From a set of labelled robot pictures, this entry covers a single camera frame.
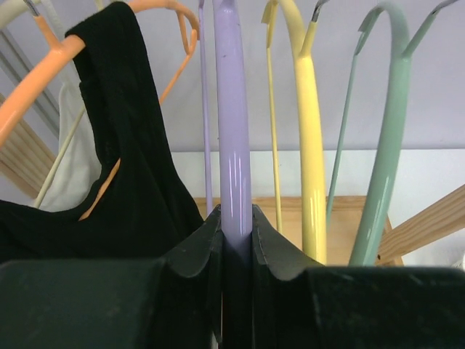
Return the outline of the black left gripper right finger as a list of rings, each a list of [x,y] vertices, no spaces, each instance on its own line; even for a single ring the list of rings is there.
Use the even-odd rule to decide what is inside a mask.
[[[253,208],[255,348],[462,348],[464,272],[330,267]]]

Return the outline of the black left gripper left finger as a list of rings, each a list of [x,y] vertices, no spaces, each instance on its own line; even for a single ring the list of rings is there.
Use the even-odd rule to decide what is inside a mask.
[[[152,260],[42,260],[1,267],[3,348],[222,345],[221,209]]]

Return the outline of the purple hanger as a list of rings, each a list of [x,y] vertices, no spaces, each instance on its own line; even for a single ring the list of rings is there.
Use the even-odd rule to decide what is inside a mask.
[[[248,257],[252,231],[246,75],[236,1],[213,1],[222,231]]]

